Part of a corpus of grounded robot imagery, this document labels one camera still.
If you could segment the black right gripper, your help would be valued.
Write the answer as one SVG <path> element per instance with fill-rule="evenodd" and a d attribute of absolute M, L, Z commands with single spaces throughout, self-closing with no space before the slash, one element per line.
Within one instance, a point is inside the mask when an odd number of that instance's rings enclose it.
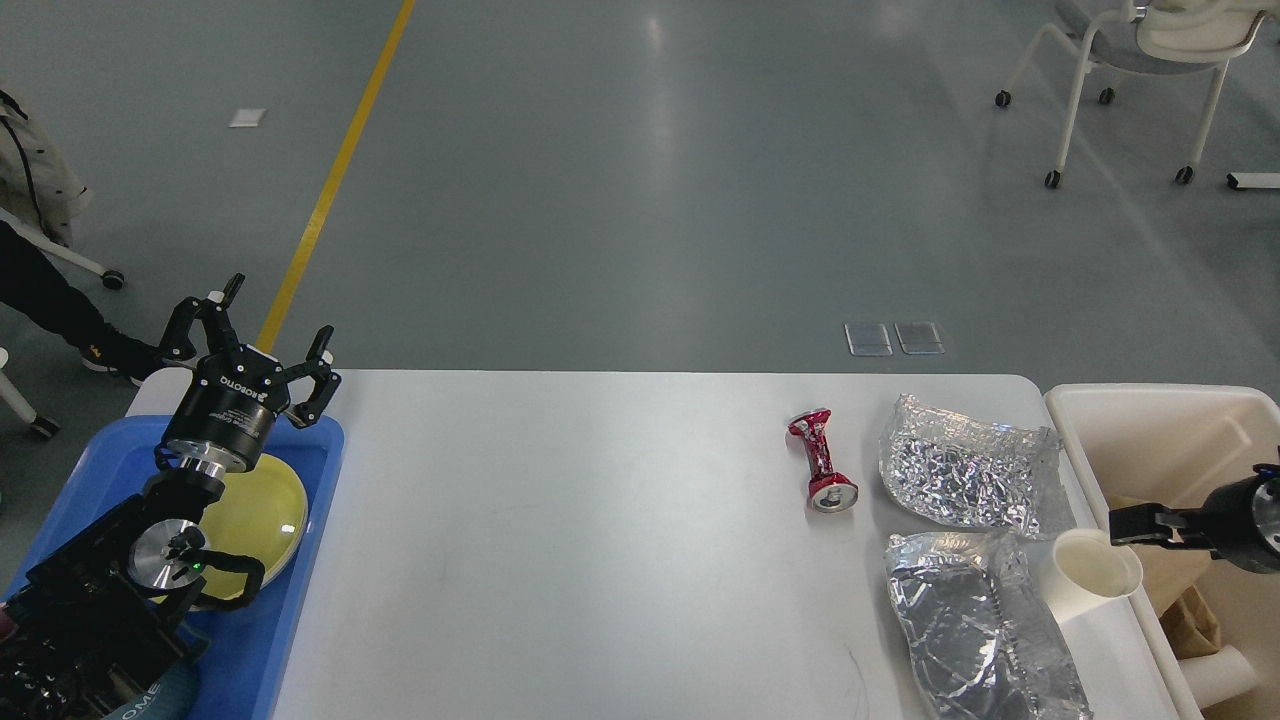
<path fill-rule="evenodd" d="M 1108 511 L 1111 546 L 1211 550 L 1213 559 L 1256 574 L 1279 571 L 1277 524 L 1274 471 L 1215 489 L 1199 510 L 1137 503 Z"/>

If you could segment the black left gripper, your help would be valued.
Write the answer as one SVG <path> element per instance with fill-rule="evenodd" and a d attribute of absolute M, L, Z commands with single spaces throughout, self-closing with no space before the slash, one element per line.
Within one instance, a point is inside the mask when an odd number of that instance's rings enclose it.
<path fill-rule="evenodd" d="M 268 354 L 244 352 L 227 313 L 243 282 L 244 274 L 236 273 L 221 291 L 178 302 L 157 346 L 164 366 L 195 369 L 157 451 L 201 457 L 234 473 L 256 468 L 279 415 L 297 429 L 315 425 L 342 383 L 328 351 L 333 325 L 321 327 L 306 359 L 291 366 Z M 196 322 L 207 345 L 201 356 L 189 340 Z M 264 386 L 269 377 L 270 384 Z M 294 402 L 291 383 L 303 378 L 312 382 L 311 391 Z"/>

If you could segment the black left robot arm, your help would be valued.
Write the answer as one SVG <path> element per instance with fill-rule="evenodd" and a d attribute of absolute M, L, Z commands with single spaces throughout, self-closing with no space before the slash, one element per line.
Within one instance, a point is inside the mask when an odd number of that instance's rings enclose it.
<path fill-rule="evenodd" d="M 228 315 L 243 275 L 178 304 L 161 351 L 182 355 L 200 322 L 207 352 L 195 364 L 154 450 L 156 473 L 27 571 L 4 606 L 3 716 L 105 716 L 195 656 L 179 628 L 192 609 L 251 605 L 262 560 L 215 550 L 200 523 L 232 473 L 256 468 L 280 416 L 315 425 L 338 387 L 321 327 L 303 361 L 285 365 L 242 342 Z"/>

